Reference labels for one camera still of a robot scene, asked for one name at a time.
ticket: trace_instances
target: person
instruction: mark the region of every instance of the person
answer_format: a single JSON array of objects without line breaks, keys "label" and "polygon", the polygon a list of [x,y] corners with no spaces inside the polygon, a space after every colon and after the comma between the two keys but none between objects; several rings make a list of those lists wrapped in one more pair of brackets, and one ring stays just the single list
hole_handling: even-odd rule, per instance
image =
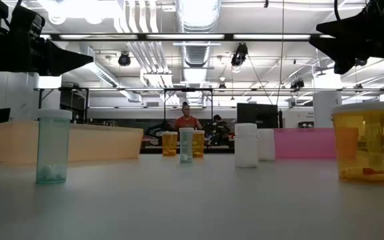
[{"label": "person", "polygon": [[231,129],[225,121],[222,121],[220,115],[213,117],[214,125],[214,138],[212,140],[214,145],[228,145],[229,144],[229,133]]},{"label": "person", "polygon": [[174,128],[176,131],[182,127],[192,127],[198,130],[203,128],[198,119],[191,116],[191,107],[187,104],[187,102],[183,103],[181,111],[183,112],[183,116],[174,122]]}]

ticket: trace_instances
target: track light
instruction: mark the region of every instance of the track light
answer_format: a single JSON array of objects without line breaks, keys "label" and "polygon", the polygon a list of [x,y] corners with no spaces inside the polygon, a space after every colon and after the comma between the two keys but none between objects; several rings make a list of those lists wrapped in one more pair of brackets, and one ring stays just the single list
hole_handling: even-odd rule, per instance
[{"label": "track light", "polygon": [[130,60],[129,52],[122,52],[121,56],[118,59],[118,63],[122,67],[130,66],[131,60]]},{"label": "track light", "polygon": [[234,70],[235,73],[238,73],[241,70],[241,65],[246,60],[245,56],[247,55],[248,55],[247,45],[245,43],[240,43],[231,61],[232,69]]}]

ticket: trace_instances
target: cable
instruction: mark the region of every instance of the cable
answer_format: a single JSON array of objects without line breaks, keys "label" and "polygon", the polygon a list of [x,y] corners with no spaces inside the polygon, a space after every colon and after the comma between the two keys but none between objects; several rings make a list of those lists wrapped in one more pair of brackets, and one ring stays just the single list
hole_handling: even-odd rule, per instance
[{"label": "cable", "polygon": [[251,58],[250,58],[250,55],[247,54],[247,56],[248,56],[248,59],[250,59],[251,66],[253,67],[254,73],[256,74],[256,77],[257,77],[257,79],[259,80],[260,85],[261,85],[261,87],[263,88],[263,90],[264,90],[264,92],[265,92],[265,94],[266,94],[266,97],[269,99],[269,102],[270,102],[271,105],[272,105],[272,100],[271,100],[271,98],[269,97],[269,95],[267,94],[266,89],[265,89],[265,86],[263,86],[263,83],[262,83],[261,80],[260,80],[259,74],[257,74],[256,68],[254,68],[254,64],[253,64],[253,61],[252,61]]},{"label": "cable", "polygon": [[6,24],[6,26],[7,26],[8,28],[11,27],[11,24],[10,24],[10,22],[9,22],[7,19],[4,19],[4,23]]},{"label": "cable", "polygon": [[336,15],[336,19],[340,21],[340,15],[339,15],[339,6],[338,6],[338,0],[334,0],[334,15]]},{"label": "cable", "polygon": [[234,98],[233,98],[233,67],[231,67],[231,78],[232,78],[232,86],[231,86],[231,88],[232,88],[232,98],[231,98],[231,100],[234,100]]},{"label": "cable", "polygon": [[279,101],[279,92],[281,91],[281,85],[283,83],[283,56],[284,56],[284,23],[285,23],[285,0],[283,0],[283,30],[282,30],[282,39],[281,39],[281,66],[279,68],[279,86],[277,94],[277,106]]}]

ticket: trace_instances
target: orange shirt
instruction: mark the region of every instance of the orange shirt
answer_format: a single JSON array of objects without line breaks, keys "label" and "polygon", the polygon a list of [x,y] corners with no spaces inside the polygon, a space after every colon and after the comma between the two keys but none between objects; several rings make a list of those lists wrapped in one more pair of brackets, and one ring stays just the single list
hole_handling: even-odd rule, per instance
[{"label": "orange shirt", "polygon": [[179,130],[182,127],[192,127],[197,128],[197,119],[194,117],[190,117],[188,120],[185,117],[180,117],[174,122],[174,128]]}]

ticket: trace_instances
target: translucent container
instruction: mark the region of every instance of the translucent container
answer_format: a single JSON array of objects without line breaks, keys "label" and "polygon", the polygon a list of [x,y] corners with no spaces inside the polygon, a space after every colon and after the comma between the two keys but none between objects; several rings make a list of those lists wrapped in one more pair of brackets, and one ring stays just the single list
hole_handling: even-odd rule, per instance
[{"label": "translucent container", "polygon": [[257,130],[259,161],[275,160],[275,132],[273,129]]},{"label": "translucent container", "polygon": [[193,157],[204,157],[205,131],[195,130],[193,132]]},{"label": "translucent container", "polygon": [[163,138],[163,156],[175,157],[177,155],[177,132],[164,132]]},{"label": "translucent container", "polygon": [[332,110],[339,178],[384,183],[384,102]]},{"label": "translucent container", "polygon": [[66,181],[69,156],[69,128],[72,113],[58,109],[40,109],[37,184]]},{"label": "translucent container", "polygon": [[235,125],[235,166],[257,167],[257,125],[239,123]]},{"label": "translucent container", "polygon": [[193,160],[193,128],[180,128],[180,162],[192,163]]}]

